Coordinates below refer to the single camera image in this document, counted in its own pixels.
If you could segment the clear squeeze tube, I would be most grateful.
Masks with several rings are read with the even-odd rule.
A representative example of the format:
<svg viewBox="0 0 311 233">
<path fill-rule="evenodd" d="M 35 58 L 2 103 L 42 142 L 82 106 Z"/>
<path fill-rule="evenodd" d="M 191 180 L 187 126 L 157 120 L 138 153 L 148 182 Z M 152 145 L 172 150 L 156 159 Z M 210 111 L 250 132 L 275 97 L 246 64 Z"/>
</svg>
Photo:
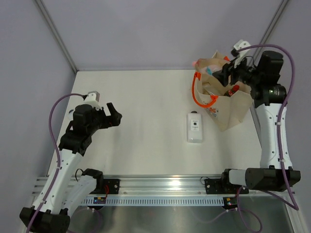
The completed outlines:
<svg viewBox="0 0 311 233">
<path fill-rule="evenodd" d="M 204 86 L 204 89 L 210 94 L 214 96 L 218 96 L 219 92 L 211 85 Z"/>
</svg>

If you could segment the green bottle red cap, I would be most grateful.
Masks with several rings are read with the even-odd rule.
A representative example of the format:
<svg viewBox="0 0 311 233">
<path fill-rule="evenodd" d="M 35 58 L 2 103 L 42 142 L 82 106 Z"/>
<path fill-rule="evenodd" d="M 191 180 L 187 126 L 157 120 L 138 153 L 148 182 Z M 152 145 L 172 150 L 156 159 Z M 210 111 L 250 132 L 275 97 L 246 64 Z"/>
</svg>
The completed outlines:
<svg viewBox="0 0 311 233">
<path fill-rule="evenodd" d="M 232 95 L 234 95 L 238 90 L 240 89 L 239 85 L 234 85 L 231 89 L 227 90 L 224 93 L 224 96 L 226 97 L 231 97 Z"/>
</svg>

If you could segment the peach bottle pink cap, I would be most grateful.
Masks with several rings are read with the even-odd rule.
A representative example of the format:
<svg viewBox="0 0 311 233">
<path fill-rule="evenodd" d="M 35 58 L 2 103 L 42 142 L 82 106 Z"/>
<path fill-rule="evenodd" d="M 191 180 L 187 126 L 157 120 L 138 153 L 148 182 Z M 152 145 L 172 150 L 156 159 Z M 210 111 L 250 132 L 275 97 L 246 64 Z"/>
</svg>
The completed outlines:
<svg viewBox="0 0 311 233">
<path fill-rule="evenodd" d="M 214 72 L 221 71 L 225 64 L 230 62 L 224 59 L 218 58 L 200 58 L 197 61 L 192 62 L 192 66 L 195 70 L 201 74 L 212 75 Z"/>
</svg>

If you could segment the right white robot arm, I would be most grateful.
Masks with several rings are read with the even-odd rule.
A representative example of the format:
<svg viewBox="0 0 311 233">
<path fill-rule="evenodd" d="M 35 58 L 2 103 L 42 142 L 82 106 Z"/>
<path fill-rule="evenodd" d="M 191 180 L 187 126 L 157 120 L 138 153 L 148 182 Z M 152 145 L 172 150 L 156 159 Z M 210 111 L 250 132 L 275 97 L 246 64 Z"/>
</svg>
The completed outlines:
<svg viewBox="0 0 311 233">
<path fill-rule="evenodd" d="M 240 81 L 251 88 L 260 125 L 261 160 L 259 168 L 226 169 L 220 187 L 230 193 L 237 186 L 250 190 L 283 192 L 300 181 L 301 173 L 293 169 L 286 140 L 285 118 L 289 92 L 279 84 L 282 54 L 267 50 L 253 67 L 242 60 L 231 61 L 213 73 L 222 84 Z"/>
</svg>

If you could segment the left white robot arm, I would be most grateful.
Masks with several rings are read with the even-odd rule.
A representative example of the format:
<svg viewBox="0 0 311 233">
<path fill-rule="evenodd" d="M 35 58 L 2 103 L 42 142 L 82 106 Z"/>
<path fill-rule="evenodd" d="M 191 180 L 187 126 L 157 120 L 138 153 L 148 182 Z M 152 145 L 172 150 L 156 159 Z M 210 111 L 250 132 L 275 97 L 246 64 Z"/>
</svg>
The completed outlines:
<svg viewBox="0 0 311 233">
<path fill-rule="evenodd" d="M 56 147 L 57 160 L 51 175 L 33 205 L 22 208 L 19 214 L 28 233 L 65 233 L 72 214 L 88 194 L 109 190 L 103 172 L 87 168 L 76 185 L 66 191 L 73 172 L 92 142 L 92 136 L 97 130 L 121 123 L 122 115 L 113 103 L 107 103 L 107 107 L 109 115 L 103 108 L 96 109 L 90 104 L 75 108 L 73 119 Z"/>
</svg>

